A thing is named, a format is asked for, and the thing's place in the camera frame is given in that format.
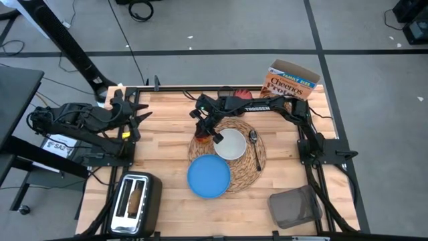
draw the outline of metal spoon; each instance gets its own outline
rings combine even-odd
[[[255,152],[255,164],[258,171],[261,171],[259,157],[257,156],[257,150],[255,149],[255,143],[257,142],[257,133],[255,130],[250,130],[248,134],[248,139],[251,143],[253,143],[254,152]]]

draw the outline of round rattan placemat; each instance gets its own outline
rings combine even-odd
[[[215,127],[217,132],[220,132],[223,129],[236,129],[245,137],[247,141],[247,149],[237,160],[228,161],[227,164],[231,170],[231,183],[229,189],[227,189],[226,193],[235,193],[244,190],[249,187],[251,184],[256,181],[261,175],[261,171],[263,171],[266,164],[266,151],[265,145],[263,144],[263,140],[260,135],[257,135],[257,143],[255,144],[257,155],[259,157],[259,162],[261,166],[261,171],[257,171],[255,165],[255,151],[254,146],[249,142],[248,133],[253,129],[252,126],[243,122],[242,120],[238,120],[236,118],[224,118],[218,125]],[[200,155],[205,154],[216,154],[213,146],[213,140],[211,139],[207,143],[200,143],[196,141],[193,137],[192,141],[189,145],[189,161],[192,162]]]

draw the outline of blue plate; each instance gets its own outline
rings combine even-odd
[[[216,155],[197,157],[187,171],[187,183],[199,197],[216,198],[225,193],[231,181],[226,161]]]

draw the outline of white plate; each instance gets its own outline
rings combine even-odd
[[[223,140],[219,144],[214,143],[215,152],[225,160],[240,158],[247,149],[245,137],[235,129],[224,129],[220,131]]]

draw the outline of chair wheel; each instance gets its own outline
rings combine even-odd
[[[21,205],[18,209],[18,212],[22,215],[27,215],[30,213],[30,208],[27,205]]]

